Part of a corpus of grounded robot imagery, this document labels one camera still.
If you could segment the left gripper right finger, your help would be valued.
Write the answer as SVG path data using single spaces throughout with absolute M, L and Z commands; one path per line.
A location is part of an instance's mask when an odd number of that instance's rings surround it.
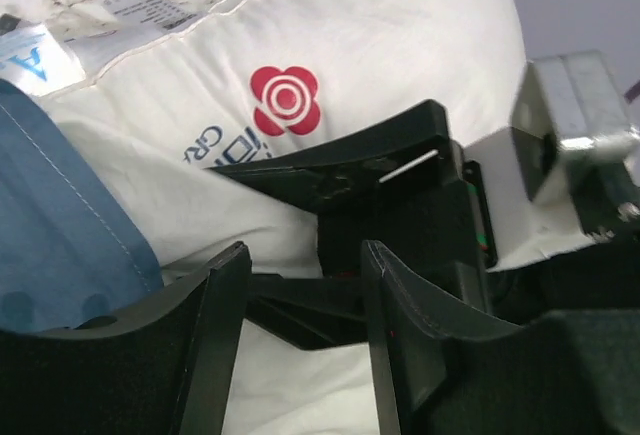
M 363 245 L 361 262 L 382 433 L 638 432 L 637 311 L 555 311 L 518 326 L 379 242 Z

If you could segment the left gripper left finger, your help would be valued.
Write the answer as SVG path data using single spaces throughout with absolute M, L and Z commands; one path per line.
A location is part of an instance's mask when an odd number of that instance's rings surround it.
M 5 434 L 218 434 L 251 259 L 235 243 L 76 329 L 1 335 Z

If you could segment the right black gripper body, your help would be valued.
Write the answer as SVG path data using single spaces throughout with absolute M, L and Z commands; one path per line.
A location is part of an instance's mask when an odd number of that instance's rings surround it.
M 454 141 L 443 142 L 427 160 L 319 216 L 323 274 L 358 273 L 361 243 L 377 240 L 421 277 L 489 312 L 489 237 L 478 192 L 463 173 L 462 148 Z

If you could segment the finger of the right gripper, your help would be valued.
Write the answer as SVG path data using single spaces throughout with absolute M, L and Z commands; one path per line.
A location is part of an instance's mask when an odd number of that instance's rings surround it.
M 367 341 L 362 282 L 358 277 L 291 279 L 254 274 L 245 317 L 305 351 Z
M 449 139 L 445 108 L 426 100 L 359 132 L 288 155 L 215 167 L 234 182 L 320 214 L 367 193 L 381 178 Z

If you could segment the blue lettered pillowcase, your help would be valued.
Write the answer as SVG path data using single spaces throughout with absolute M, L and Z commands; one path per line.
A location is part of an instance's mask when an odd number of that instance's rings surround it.
M 1 326 L 77 327 L 163 286 L 146 238 L 48 115 L 1 84 Z

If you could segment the white pillow with red logo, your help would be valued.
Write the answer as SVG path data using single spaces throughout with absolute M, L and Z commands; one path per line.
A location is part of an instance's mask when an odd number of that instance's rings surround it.
M 316 217 L 218 174 L 350 134 L 424 98 L 463 141 L 505 121 L 524 62 L 513 0 L 224 0 L 176 32 L 105 10 L 65 19 L 1 0 L 26 94 L 153 250 L 163 286 L 234 241 L 258 274 L 321 279 Z M 74 0 L 85 9 L 99 0 Z

